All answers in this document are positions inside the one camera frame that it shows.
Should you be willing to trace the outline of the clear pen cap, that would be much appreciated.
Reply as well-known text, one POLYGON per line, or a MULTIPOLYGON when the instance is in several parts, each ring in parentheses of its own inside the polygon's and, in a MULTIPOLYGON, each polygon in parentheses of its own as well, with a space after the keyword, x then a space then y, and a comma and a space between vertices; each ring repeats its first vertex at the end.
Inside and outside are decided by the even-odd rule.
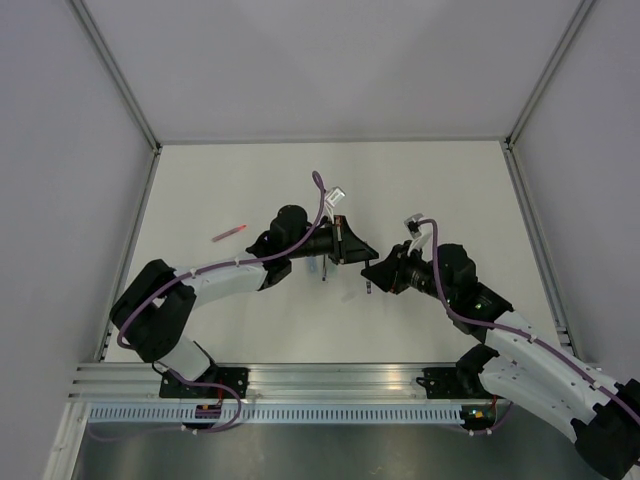
POLYGON ((341 302, 342 302, 342 303, 350 302, 350 301, 351 301, 351 300, 353 300, 356 296, 357 296, 357 293, 356 293, 355 291, 348 292, 348 293, 344 294, 344 295, 341 297, 341 302))

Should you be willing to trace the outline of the blue highlighter marker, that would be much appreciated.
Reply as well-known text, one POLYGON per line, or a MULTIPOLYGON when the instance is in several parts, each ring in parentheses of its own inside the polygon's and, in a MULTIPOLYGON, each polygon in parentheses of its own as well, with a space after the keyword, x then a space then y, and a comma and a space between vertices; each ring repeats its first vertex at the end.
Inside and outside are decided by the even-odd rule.
POLYGON ((306 264, 307 264, 308 271, 311 274, 316 274, 318 272, 318 264, 317 264, 316 257, 307 257, 306 264))

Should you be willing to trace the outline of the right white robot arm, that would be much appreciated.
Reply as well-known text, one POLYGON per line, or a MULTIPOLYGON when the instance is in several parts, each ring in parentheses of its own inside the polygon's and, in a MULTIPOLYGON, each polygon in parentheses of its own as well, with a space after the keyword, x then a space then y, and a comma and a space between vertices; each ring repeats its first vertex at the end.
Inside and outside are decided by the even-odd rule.
POLYGON ((413 288, 443 301, 447 315, 477 345, 457 363, 464 395, 486 392, 542 419, 606 479, 639 463, 639 382, 621 382, 543 338, 503 297, 482 284, 458 244, 443 244, 426 262, 407 243, 362 276, 382 291, 413 288))

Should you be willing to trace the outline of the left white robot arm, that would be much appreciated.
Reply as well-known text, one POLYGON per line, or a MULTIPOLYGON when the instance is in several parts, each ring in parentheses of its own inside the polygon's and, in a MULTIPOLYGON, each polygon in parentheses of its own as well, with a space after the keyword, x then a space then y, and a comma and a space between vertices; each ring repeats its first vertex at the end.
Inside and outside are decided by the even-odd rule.
POLYGON ((350 228, 345 216, 319 214, 314 222, 298 205, 282 207, 256 242, 233 259, 202 267, 147 263, 111 308, 117 344, 145 363, 158 364, 194 397, 217 386, 217 366, 184 330, 202 305, 266 290, 292 271, 298 258, 326 257, 335 265, 376 260, 379 254, 350 228))

